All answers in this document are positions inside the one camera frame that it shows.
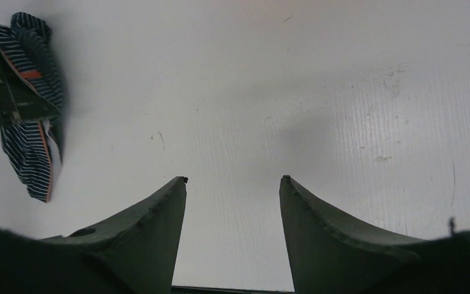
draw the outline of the black and white striped garment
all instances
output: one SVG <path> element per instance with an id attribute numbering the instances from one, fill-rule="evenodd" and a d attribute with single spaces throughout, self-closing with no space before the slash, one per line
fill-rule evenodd
<path id="1" fill-rule="evenodd" d="M 10 67 L 40 97 L 62 109 L 60 76 L 48 49 L 51 29 L 30 14 L 13 15 L 11 26 L 0 24 L 0 51 Z M 1 141 L 20 181 L 31 197 L 50 201 L 60 153 L 51 127 L 58 119 L 1 128 Z"/>

